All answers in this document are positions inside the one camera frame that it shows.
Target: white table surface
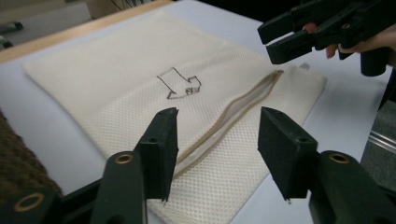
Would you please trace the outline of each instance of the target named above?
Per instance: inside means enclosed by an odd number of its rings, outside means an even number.
[[[178,1],[156,10],[164,10],[212,35],[267,54],[257,32],[262,24],[259,21],[193,0]],[[46,166],[50,177],[65,194],[100,178],[106,160],[63,109],[24,74],[21,64],[111,33],[156,10],[0,64],[0,108],[14,131]],[[318,151],[338,150],[359,161],[389,80],[390,68],[382,76],[365,77],[360,72],[358,54],[344,61],[337,57],[327,60],[323,51],[314,51],[291,63],[308,63],[311,70],[328,78],[324,92],[304,124],[304,128],[318,140]],[[148,223],[162,222],[148,212]],[[294,199],[288,204],[269,175],[232,223],[313,222],[308,199]]]

